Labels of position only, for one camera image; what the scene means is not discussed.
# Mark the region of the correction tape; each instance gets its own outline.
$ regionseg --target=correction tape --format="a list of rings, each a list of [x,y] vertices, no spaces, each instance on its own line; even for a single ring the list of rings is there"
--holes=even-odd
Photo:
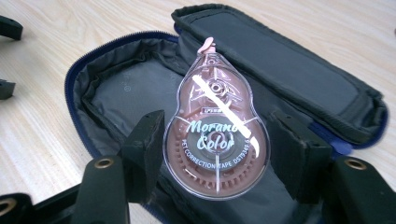
[[[208,200],[242,195],[261,178],[270,158],[265,127],[245,78],[209,37],[177,93],[163,155],[175,180]]]

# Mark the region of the pink correction tape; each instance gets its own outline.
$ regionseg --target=pink correction tape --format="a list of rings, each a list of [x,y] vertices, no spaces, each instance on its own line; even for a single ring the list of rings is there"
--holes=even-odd
[[[247,81],[209,37],[178,88],[163,143],[166,165],[188,192],[226,200],[261,178],[270,148],[252,99]]]

